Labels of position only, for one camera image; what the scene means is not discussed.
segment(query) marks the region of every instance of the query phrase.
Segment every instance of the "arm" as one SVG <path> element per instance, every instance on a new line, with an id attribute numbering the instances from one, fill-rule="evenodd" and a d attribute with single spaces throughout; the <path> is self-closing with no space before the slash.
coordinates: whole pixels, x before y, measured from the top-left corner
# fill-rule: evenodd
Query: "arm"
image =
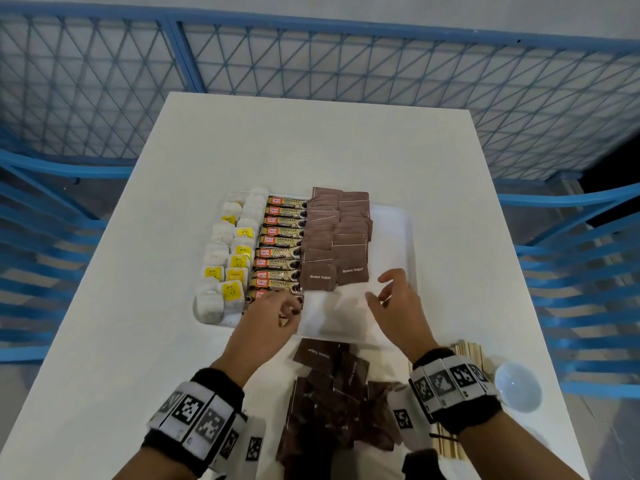
<path id="1" fill-rule="evenodd" d="M 392 269 L 378 280 L 392 281 L 379 296 L 367 293 L 366 298 L 389 340 L 411 363 L 439 348 L 422 311 L 420 297 L 407 282 L 404 270 Z M 483 480 L 581 479 L 503 411 L 484 424 L 464 428 L 458 439 Z"/>
<path id="2" fill-rule="evenodd" d="M 280 326 L 280 316 L 289 321 Z M 258 368 L 287 343 L 300 323 L 300 302 L 289 292 L 270 292 L 252 303 L 231 334 L 225 351 L 210 367 L 224 372 L 241 394 Z M 142 447 L 113 480 L 195 480 L 178 461 Z"/>

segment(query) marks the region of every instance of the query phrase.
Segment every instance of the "person's left hand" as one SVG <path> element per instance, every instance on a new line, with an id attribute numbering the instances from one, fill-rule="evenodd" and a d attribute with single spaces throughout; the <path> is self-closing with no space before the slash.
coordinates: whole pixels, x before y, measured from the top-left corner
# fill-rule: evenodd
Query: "person's left hand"
<path id="1" fill-rule="evenodd" d="M 289 320 L 284 326 L 280 316 Z M 289 291 L 265 293 L 247 308 L 225 351 L 211 366 L 244 387 L 258 367 L 284 347 L 299 323 L 300 302 L 295 296 Z"/>

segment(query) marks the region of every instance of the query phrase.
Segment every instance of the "hand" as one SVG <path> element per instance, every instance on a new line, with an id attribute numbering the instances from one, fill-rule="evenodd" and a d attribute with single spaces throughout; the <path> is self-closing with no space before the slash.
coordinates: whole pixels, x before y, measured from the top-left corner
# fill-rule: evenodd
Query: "hand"
<path id="1" fill-rule="evenodd" d="M 280 317 L 289 321 L 280 326 Z M 300 302 L 289 291 L 268 292 L 254 301 L 231 334 L 225 351 L 211 364 L 244 387 L 258 368 L 284 347 L 298 329 Z"/>
<path id="2" fill-rule="evenodd" d="M 367 304 L 380 330 L 414 363 L 429 350 L 439 347 L 424 317 L 420 297 L 406 280 L 404 269 L 390 269 L 378 278 L 392 280 L 379 296 L 367 292 Z"/>

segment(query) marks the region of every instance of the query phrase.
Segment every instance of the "person's right hand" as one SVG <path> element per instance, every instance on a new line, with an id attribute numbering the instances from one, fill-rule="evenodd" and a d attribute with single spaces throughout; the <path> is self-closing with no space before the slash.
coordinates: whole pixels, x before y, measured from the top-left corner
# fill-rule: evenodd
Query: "person's right hand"
<path id="1" fill-rule="evenodd" d="M 392 280 L 379 296 L 367 292 L 367 304 L 380 330 L 414 363 L 429 350 L 439 347 L 424 317 L 420 297 L 406 280 L 404 269 L 390 269 L 378 278 Z"/>

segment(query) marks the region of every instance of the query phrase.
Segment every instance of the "cable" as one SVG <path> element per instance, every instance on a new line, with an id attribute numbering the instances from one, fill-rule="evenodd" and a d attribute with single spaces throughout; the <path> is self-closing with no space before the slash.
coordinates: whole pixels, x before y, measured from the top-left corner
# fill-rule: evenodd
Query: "cable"
<path id="1" fill-rule="evenodd" d="M 582 402 L 584 403 L 584 405 L 587 407 L 587 409 L 589 410 L 589 414 L 591 414 L 592 418 L 594 418 L 600 424 L 602 424 L 602 425 L 606 426 L 607 428 L 609 428 L 611 430 L 611 432 L 613 433 L 613 439 L 614 439 L 614 442 L 616 444 L 616 450 L 618 451 L 618 456 L 620 457 L 620 464 L 622 465 L 622 469 L 625 471 L 626 475 L 629 477 L 629 480 L 634 480 L 634 478 L 631 475 L 631 473 L 629 473 L 629 468 L 627 466 L 626 457 L 624 455 L 624 450 L 623 450 L 623 445 L 625 444 L 624 441 L 622 441 L 620 439 L 620 437 L 618 436 L 618 432 L 615 430 L 615 428 L 613 428 L 612 425 L 610 425 L 609 423 L 605 423 L 603 420 L 601 420 L 600 418 L 598 418 L 596 416 L 596 414 L 591 409 L 591 406 L 588 404 L 587 400 L 583 396 L 579 396 L 579 397 L 582 400 Z"/>

